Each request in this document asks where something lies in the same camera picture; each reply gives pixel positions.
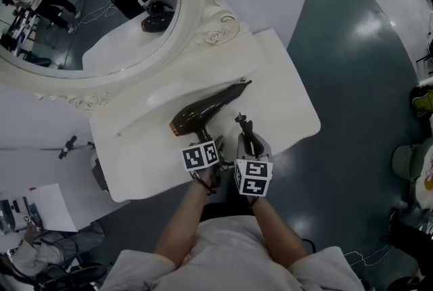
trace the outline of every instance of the hair dryer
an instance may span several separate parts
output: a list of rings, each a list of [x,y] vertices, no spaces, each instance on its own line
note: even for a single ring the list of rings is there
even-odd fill
[[[171,121],[171,131],[176,136],[195,133],[200,143],[212,141],[212,137],[206,130],[206,124],[222,107],[237,99],[250,83],[251,81],[232,84],[225,90],[186,106]]]
[[[175,15],[174,12],[162,12],[153,16],[148,16],[141,22],[143,32],[164,32]]]

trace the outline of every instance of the mirror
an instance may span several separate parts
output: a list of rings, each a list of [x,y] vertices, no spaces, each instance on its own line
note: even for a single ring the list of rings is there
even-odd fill
[[[145,61],[165,43],[181,0],[2,0],[0,55],[27,71],[89,78]]]

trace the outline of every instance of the cable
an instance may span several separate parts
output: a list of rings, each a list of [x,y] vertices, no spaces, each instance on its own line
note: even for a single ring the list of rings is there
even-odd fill
[[[5,24],[7,24],[7,25],[11,26],[11,24],[9,24],[9,23],[5,22],[5,21],[4,21],[4,20],[2,20],[2,19],[0,19],[0,22],[2,22],[2,23],[5,23]]]
[[[385,254],[384,256],[382,256],[382,257],[381,257],[378,261],[376,261],[375,263],[368,264],[366,260],[369,259],[369,258],[371,258],[371,257],[373,257],[373,256],[376,255],[377,253],[379,253],[379,252],[381,252],[381,251],[384,251],[387,247],[389,247],[389,245],[384,246],[382,249],[379,249],[378,251],[374,252],[373,254],[371,254],[371,255],[369,255],[369,256],[367,256],[367,257],[364,257],[362,254],[360,254],[360,253],[357,252],[357,251],[351,251],[351,252],[348,252],[348,253],[344,254],[344,256],[346,256],[346,255],[350,255],[350,254],[357,254],[357,255],[359,255],[359,256],[361,257],[361,260],[359,260],[359,261],[357,261],[357,262],[355,262],[355,263],[350,264],[350,266],[356,265],[356,264],[358,264],[358,263],[360,263],[360,262],[364,262],[364,266],[366,266],[366,267],[371,267],[371,266],[377,265],[380,261],[382,261],[382,260],[385,258],[385,256],[388,255],[388,254],[390,253],[390,251],[393,249],[393,247],[391,247],[391,249],[388,250],[388,251],[386,252],[386,254]]]
[[[311,249],[313,250],[313,254],[315,254],[317,252],[316,245],[312,241],[306,240],[306,239],[303,239],[303,241],[310,243]]]
[[[78,28],[81,24],[88,24],[88,23],[90,23],[90,22],[95,21],[96,19],[99,19],[99,18],[102,17],[104,14],[105,14],[105,17],[106,17],[106,18],[109,18],[109,17],[113,16],[113,15],[117,12],[117,7],[113,7],[113,6],[114,6],[114,4],[113,4],[111,1],[109,1],[105,6],[103,6],[103,7],[101,7],[101,8],[98,8],[98,9],[96,9],[95,11],[93,11],[93,12],[87,14],[87,15],[86,15],[83,19],[81,19],[81,21],[78,23],[77,28]],[[89,20],[88,22],[85,22],[85,21],[84,21],[86,18],[88,18],[88,17],[91,16],[92,14],[94,14],[94,13],[96,13],[96,12],[102,10],[102,9],[103,9],[104,11],[103,11],[100,15],[98,15],[98,17],[96,17],[96,18],[94,18],[94,19],[91,19],[91,20]],[[108,11],[109,11],[110,9],[114,9],[114,12],[111,13],[110,15],[107,15],[107,13],[108,13]]]

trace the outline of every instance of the bracelet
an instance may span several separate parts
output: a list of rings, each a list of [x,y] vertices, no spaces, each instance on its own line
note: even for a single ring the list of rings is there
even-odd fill
[[[254,197],[250,202],[250,209],[252,209],[252,207],[256,204],[257,201],[258,201],[258,196]]]
[[[200,178],[200,176],[198,175],[197,172],[189,172],[189,174],[191,175],[191,178],[198,181],[201,185],[203,185],[207,190],[209,190],[209,195],[211,194],[216,194],[217,192],[215,190],[213,190],[208,184],[206,184],[205,181],[203,181],[202,178]]]

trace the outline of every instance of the forearm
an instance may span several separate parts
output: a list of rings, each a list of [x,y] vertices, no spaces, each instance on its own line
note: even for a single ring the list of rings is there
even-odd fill
[[[30,8],[30,5],[28,3],[25,3],[25,2],[22,2],[22,1],[15,2],[14,6],[21,7],[21,8],[24,8],[24,9]]]
[[[209,183],[209,176],[202,179]],[[208,190],[194,181],[174,217],[170,220],[156,246],[155,253],[180,267],[196,242],[197,228],[206,203]]]
[[[296,261],[308,255],[296,232],[281,220],[264,198],[259,198],[252,210],[269,253],[276,263],[288,269]]]

